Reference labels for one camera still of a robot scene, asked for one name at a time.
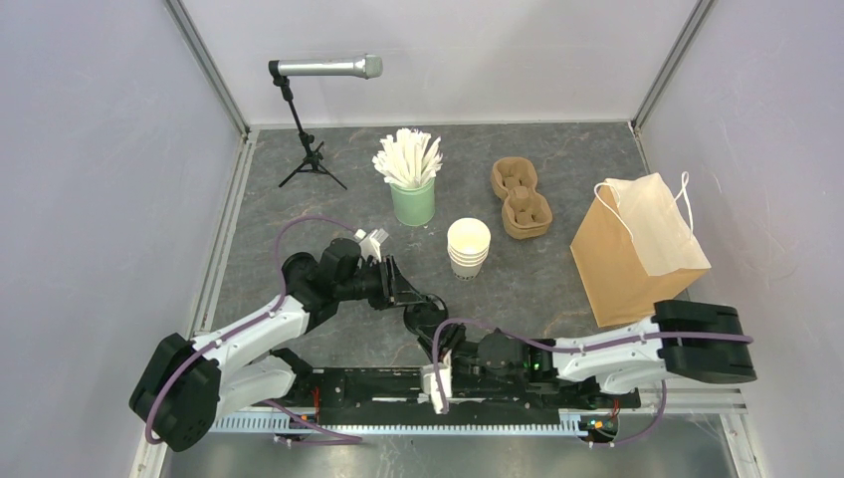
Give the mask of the black plastic cup lid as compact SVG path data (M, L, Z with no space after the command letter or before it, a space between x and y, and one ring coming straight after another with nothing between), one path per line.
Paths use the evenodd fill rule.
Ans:
M446 303L437 295L427 294L436 305L435 311L423 311L421 313L405 314L403 312L404 326L409 333L418 336L429 336L434 338L436 329L449 318Z

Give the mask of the stack of white paper cups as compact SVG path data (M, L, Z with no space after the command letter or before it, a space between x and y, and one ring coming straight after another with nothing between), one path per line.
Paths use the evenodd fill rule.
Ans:
M459 280L473 280L480 273L491 239L489 227L477 218L461 218L449 227L447 251L452 271Z

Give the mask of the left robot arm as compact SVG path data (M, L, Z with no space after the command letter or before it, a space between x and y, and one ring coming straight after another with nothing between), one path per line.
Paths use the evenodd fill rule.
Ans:
M269 304L198 339L162 339L129 399L150 444L184 451L221 416L267 399L301 405L313 380L272 349L332 318L346 301L381 311L432 308L434 297L413 287L395 260L365 256L361 245L334 239L320 257L291 255L281 266L282 291Z

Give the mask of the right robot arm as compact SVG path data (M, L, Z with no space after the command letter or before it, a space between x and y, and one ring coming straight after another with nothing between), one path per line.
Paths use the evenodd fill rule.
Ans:
M453 397L467 385L507 386L535 394L570 392L588 406L642 383L683 377L709 384L756 380L737 309L667 300L652 315L619 329L568 339L524 339L495 329L474 343L466 322L434 305L412 306L406 328L430 359L424 384Z

